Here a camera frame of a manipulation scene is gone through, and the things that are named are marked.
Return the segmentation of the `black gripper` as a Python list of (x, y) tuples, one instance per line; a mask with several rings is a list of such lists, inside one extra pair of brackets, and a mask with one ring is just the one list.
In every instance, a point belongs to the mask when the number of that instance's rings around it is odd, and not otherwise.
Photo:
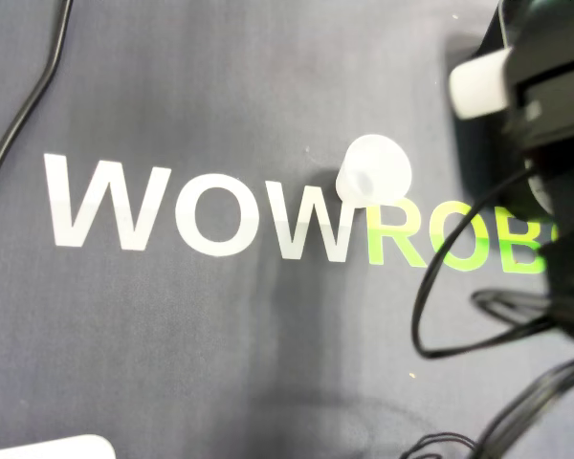
[(574, 139), (574, 25), (523, 30), (505, 65), (521, 149)]

